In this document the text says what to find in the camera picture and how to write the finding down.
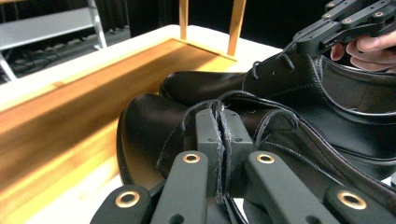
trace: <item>shoe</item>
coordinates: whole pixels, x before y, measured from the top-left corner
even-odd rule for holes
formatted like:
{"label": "shoe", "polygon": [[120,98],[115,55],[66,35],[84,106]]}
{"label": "shoe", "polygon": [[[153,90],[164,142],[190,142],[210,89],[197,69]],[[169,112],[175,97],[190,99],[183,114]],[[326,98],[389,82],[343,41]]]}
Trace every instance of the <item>shoe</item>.
{"label": "shoe", "polygon": [[[348,186],[364,192],[396,215],[396,192],[350,165],[290,108],[249,94],[230,93],[223,101],[228,109],[240,115],[246,126],[249,124],[247,130],[257,149],[278,155],[321,202],[329,188]],[[196,133],[192,118],[200,109],[202,107],[188,108],[154,94],[134,98],[122,112],[118,126],[122,182],[144,187],[151,197],[161,194],[161,186],[176,155],[194,150]],[[221,113],[218,106],[213,112]],[[249,201],[257,204],[254,197]],[[222,212],[208,211],[208,219],[216,220],[208,223],[227,223],[223,220],[228,216],[227,211]]]}
{"label": "shoe", "polygon": [[363,172],[396,171],[396,76],[368,73],[321,57],[276,55],[248,72],[176,72],[160,95],[183,105],[242,90],[286,105]]}

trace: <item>wooden furniture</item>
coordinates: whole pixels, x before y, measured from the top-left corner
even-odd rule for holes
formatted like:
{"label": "wooden furniture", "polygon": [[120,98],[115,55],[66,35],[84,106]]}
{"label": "wooden furniture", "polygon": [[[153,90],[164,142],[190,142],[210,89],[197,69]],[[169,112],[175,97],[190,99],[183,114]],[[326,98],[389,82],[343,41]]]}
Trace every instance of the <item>wooden furniture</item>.
{"label": "wooden furniture", "polygon": [[232,45],[227,39],[167,26],[0,86],[0,223],[22,223],[71,188],[85,190],[68,196],[82,200],[117,175],[120,112],[137,94],[157,92],[168,74],[246,71],[279,52],[241,39],[233,57],[221,50]]}
{"label": "wooden furniture", "polygon": [[16,80],[2,50],[45,40],[58,35],[94,27],[101,49],[106,48],[106,40],[94,0],[88,0],[88,7],[54,13],[20,21],[0,24],[0,66],[8,81]]}

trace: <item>wooden board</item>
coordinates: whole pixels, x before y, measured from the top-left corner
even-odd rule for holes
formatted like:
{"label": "wooden board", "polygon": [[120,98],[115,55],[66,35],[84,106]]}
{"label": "wooden board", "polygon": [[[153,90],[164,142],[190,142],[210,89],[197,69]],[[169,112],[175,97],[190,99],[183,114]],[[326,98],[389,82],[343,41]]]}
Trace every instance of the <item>wooden board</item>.
{"label": "wooden board", "polygon": [[0,112],[0,223],[21,223],[104,162],[116,175],[115,136],[122,109],[157,92],[179,70],[225,71],[235,63],[169,39],[87,74],[63,80]]}

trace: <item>human hand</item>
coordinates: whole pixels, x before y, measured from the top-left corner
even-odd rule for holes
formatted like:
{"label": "human hand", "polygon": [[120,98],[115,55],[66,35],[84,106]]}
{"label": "human hand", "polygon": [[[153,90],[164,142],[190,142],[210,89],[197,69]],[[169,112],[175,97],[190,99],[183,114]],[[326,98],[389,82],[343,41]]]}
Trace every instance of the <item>human hand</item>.
{"label": "human hand", "polygon": [[345,52],[352,57],[350,62],[366,71],[381,71],[388,69],[390,73],[396,73],[396,49],[389,49],[396,46],[396,31],[370,37],[362,35],[349,44],[346,48],[337,43],[332,47],[332,60],[340,60]]}

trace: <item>wooden table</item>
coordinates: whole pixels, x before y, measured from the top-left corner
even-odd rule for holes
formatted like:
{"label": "wooden table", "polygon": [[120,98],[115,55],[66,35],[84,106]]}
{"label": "wooden table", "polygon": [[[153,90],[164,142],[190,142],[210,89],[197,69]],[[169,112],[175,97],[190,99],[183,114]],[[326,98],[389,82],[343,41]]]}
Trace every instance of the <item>wooden table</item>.
{"label": "wooden table", "polygon": [[[231,57],[228,35],[188,29],[188,41],[171,25],[0,86],[0,223],[21,223],[70,189],[85,190],[70,200],[89,196],[117,175],[120,112],[168,74],[247,71],[279,52],[241,39]],[[57,216],[70,220],[69,209]]]}

